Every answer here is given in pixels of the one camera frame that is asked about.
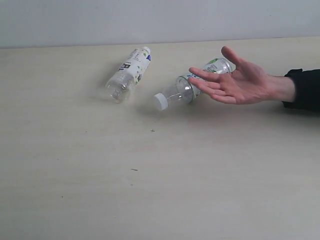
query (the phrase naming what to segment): white bottle cap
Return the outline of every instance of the white bottle cap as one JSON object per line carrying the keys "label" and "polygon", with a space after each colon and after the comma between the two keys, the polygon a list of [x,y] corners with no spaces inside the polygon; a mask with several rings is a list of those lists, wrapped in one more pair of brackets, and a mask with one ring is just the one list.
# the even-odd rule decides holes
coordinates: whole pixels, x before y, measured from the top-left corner
{"label": "white bottle cap", "polygon": [[144,46],[142,49],[146,50],[149,54],[151,53],[150,48],[148,48],[147,46]]}
{"label": "white bottle cap", "polygon": [[153,96],[153,103],[159,111],[163,111],[168,108],[168,101],[162,93],[157,93]]}

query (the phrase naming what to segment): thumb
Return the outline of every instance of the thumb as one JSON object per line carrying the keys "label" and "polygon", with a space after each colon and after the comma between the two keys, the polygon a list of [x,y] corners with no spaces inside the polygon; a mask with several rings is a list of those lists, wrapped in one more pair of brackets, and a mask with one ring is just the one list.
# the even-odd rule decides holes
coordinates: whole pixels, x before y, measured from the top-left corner
{"label": "thumb", "polygon": [[227,46],[224,46],[221,49],[221,53],[226,59],[232,62],[235,66],[239,65],[242,61],[242,59],[231,48]]}

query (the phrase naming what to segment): plastic bottle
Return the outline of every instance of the plastic bottle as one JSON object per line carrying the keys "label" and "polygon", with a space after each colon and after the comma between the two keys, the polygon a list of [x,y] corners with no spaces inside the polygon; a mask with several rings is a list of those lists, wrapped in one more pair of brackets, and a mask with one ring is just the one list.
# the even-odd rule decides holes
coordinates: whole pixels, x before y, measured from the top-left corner
{"label": "plastic bottle", "polygon": [[116,103],[127,99],[134,86],[141,80],[151,62],[150,49],[146,46],[134,49],[105,87]]}
{"label": "plastic bottle", "polygon": [[[232,72],[230,63],[223,57],[211,60],[204,66],[203,70],[217,74]],[[188,104],[198,97],[202,92],[188,82],[189,77],[197,78],[196,75],[190,72],[186,73],[179,76],[172,85],[165,88],[162,92],[154,95],[154,106],[159,111],[163,111],[168,107]]]}

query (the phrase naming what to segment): black sleeve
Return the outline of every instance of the black sleeve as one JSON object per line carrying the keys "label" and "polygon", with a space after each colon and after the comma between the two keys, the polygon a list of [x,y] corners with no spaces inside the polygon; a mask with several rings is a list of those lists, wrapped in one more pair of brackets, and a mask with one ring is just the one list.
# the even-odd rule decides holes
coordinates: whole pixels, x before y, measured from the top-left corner
{"label": "black sleeve", "polygon": [[320,69],[293,69],[285,77],[291,78],[295,85],[295,100],[283,102],[285,108],[320,111]]}

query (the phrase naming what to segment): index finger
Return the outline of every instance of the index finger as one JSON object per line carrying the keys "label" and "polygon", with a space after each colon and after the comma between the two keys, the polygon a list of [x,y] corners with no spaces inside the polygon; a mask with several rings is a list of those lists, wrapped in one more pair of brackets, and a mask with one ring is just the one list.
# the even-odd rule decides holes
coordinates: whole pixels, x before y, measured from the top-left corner
{"label": "index finger", "polygon": [[202,78],[208,82],[216,82],[219,78],[219,74],[204,71],[202,69],[196,68],[196,67],[190,67],[189,68],[190,73],[198,76],[199,78]]}

